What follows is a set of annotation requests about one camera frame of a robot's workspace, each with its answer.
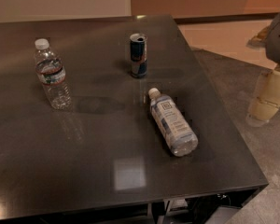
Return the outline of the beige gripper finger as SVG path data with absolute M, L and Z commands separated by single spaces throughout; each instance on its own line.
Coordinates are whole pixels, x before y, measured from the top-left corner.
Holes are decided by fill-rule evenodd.
M 261 127 L 267 124 L 279 109 L 279 105 L 257 97 L 251 101 L 245 120 L 252 127 Z

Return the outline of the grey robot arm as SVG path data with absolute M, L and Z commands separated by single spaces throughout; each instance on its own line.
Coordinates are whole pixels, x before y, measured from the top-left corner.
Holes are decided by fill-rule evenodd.
M 260 127 L 280 110 L 280 12 L 256 38 L 258 45 L 264 46 L 266 57 L 276 63 L 273 70 L 260 73 L 248 108 L 246 122 Z

